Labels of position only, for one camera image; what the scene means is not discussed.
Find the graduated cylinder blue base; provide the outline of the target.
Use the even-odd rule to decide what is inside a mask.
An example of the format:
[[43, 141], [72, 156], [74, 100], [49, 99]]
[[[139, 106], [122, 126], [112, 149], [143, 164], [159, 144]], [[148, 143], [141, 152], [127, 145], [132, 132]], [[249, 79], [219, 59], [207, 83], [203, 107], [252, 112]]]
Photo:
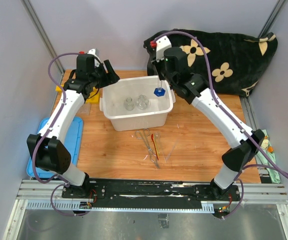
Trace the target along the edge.
[[165, 95], [166, 90], [163, 88], [163, 81], [162, 80], [157, 80], [157, 86], [154, 90], [154, 94], [157, 97], [163, 97]]

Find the small glass beaker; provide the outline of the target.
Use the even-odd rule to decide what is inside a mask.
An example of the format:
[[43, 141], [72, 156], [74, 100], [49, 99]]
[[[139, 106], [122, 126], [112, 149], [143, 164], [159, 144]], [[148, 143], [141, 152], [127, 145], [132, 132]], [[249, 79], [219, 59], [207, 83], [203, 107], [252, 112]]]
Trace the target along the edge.
[[131, 97], [127, 97], [123, 102], [123, 106], [127, 111], [132, 111], [135, 108], [133, 99]]

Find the white plastic bin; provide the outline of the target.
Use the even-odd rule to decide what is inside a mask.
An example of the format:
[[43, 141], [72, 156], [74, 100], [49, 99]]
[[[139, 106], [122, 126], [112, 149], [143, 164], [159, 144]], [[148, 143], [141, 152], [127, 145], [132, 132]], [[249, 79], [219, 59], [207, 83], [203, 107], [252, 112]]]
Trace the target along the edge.
[[175, 102], [167, 81], [154, 75], [121, 79], [104, 87], [99, 108], [121, 132], [163, 126]]

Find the glass petri dish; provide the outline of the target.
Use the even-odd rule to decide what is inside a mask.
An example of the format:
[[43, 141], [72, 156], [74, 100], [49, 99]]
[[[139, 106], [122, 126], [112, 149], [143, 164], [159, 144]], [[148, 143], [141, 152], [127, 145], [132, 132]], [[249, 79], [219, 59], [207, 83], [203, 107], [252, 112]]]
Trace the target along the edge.
[[150, 101], [145, 95], [139, 95], [136, 101], [136, 106], [140, 110], [146, 110], [150, 106]]

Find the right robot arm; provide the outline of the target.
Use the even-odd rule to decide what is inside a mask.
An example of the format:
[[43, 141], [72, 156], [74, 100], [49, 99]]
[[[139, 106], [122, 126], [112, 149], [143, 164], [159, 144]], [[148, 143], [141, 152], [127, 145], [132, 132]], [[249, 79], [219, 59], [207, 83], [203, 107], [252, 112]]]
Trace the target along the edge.
[[259, 151], [264, 140], [262, 130], [243, 123], [211, 90], [210, 84], [197, 73], [191, 73], [185, 53], [179, 47], [156, 48], [152, 64], [160, 79], [188, 104], [202, 112], [225, 137], [229, 150], [222, 155], [223, 165], [210, 182], [211, 196], [224, 199], [238, 173]]

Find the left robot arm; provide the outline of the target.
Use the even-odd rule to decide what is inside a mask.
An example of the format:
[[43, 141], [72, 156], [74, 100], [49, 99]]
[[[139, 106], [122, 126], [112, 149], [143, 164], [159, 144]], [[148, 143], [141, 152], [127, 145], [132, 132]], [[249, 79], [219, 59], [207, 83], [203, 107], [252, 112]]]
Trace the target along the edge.
[[37, 134], [26, 140], [32, 161], [34, 177], [42, 184], [36, 169], [51, 172], [52, 179], [64, 181], [64, 188], [71, 196], [88, 198], [92, 193], [90, 177], [71, 161], [71, 154], [64, 145], [69, 127], [81, 106], [93, 97], [94, 89], [101, 89], [119, 81], [110, 61], [101, 61], [94, 53], [76, 53], [74, 74], [58, 87], [61, 98], [48, 122]]

